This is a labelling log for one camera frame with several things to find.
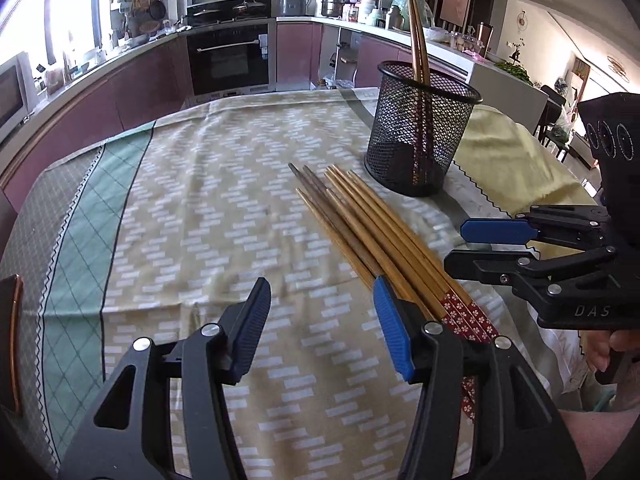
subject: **person's hand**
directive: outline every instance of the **person's hand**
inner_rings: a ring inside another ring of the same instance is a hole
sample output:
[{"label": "person's hand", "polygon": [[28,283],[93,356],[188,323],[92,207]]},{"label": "person's hand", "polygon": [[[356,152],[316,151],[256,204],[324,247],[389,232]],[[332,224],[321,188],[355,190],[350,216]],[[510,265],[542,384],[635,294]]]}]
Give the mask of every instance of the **person's hand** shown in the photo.
[{"label": "person's hand", "polygon": [[611,350],[626,352],[640,349],[640,330],[617,330],[613,334],[608,330],[592,330],[582,332],[582,336],[587,364],[593,372],[603,372],[609,367]]}]

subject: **patterned tablecloth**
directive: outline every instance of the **patterned tablecloth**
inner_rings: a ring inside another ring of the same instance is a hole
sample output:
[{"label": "patterned tablecloth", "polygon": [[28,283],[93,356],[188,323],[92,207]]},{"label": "patterned tablecloth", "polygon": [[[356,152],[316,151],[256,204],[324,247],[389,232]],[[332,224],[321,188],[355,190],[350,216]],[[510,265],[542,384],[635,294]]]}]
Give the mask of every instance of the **patterned tablecloth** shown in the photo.
[{"label": "patterned tablecloth", "polygon": [[[482,106],[442,192],[424,200],[388,192],[362,167],[376,99],[363,89],[220,100],[75,153],[39,177],[0,274],[25,282],[24,415],[11,421],[50,473],[134,339],[185,338],[264,276],[273,301],[253,366],[225,388],[248,477],[395,478],[419,386],[394,372],[369,292],[306,211],[287,163],[355,170],[441,257],[463,244],[468,216],[590,199],[523,127]],[[463,285],[553,396],[579,385],[577,333],[540,330],[509,288]],[[174,454],[186,474],[180,399],[175,381]],[[463,417],[457,474],[471,442]]]}]

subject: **microwave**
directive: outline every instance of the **microwave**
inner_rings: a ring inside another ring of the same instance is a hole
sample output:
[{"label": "microwave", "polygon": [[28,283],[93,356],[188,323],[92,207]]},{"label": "microwave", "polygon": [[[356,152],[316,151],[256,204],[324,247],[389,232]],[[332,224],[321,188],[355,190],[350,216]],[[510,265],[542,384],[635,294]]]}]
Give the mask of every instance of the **microwave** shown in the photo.
[{"label": "microwave", "polygon": [[21,52],[0,65],[0,142],[37,104],[29,54]]}]

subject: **stainless steel pot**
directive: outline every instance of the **stainless steel pot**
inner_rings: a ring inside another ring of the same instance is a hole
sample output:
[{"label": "stainless steel pot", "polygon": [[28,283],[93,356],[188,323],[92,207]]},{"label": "stainless steel pot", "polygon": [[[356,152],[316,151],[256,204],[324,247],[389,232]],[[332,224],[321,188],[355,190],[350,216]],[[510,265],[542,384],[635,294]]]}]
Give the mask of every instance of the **stainless steel pot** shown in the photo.
[{"label": "stainless steel pot", "polygon": [[322,0],[322,15],[326,18],[340,18],[342,8],[349,0]]}]

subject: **oven door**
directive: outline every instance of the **oven door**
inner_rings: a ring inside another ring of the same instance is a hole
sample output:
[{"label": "oven door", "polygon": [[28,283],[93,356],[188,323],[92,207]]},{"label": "oven door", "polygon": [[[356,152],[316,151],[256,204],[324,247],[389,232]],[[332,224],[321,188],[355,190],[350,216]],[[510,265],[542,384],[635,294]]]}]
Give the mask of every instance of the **oven door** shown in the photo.
[{"label": "oven door", "polygon": [[195,95],[270,83],[268,23],[215,25],[187,37]]}]

